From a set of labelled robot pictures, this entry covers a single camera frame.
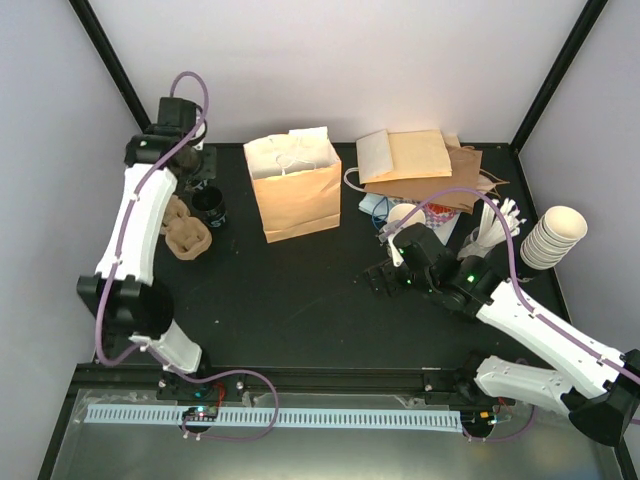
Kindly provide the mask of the black printed paper cup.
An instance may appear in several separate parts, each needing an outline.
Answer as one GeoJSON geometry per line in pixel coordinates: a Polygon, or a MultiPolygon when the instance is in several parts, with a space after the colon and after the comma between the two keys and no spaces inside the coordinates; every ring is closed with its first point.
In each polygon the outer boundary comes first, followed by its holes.
{"type": "Polygon", "coordinates": [[[227,223],[227,210],[222,192],[215,186],[196,191],[191,198],[196,216],[209,228],[222,228],[227,223]]]}

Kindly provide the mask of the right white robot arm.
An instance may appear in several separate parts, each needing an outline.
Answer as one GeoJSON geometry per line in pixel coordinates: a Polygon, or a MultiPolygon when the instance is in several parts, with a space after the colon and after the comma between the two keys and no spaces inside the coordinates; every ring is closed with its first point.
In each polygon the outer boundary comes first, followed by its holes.
{"type": "Polygon", "coordinates": [[[504,397],[566,416],[591,440],[618,446],[639,407],[639,352],[623,353],[580,332],[501,279],[478,256],[463,260],[421,223],[393,221],[378,233],[388,260],[379,271],[393,289],[419,291],[432,303],[478,320],[547,363],[516,364],[489,355],[454,379],[457,396],[476,403],[504,397]]]}

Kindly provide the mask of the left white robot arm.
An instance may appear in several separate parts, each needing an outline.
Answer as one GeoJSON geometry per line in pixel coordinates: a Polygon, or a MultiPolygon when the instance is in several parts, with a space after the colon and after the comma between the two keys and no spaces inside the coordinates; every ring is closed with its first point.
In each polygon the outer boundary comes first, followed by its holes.
{"type": "Polygon", "coordinates": [[[147,351],[181,374],[179,386],[193,399],[213,391],[215,376],[201,365],[202,348],[175,321],[173,300],[154,279],[154,256],[180,179],[203,168],[206,113],[190,100],[160,99],[156,122],[126,146],[123,194],[106,250],[94,273],[76,285],[95,317],[101,364],[116,366],[136,350],[147,351]]]}

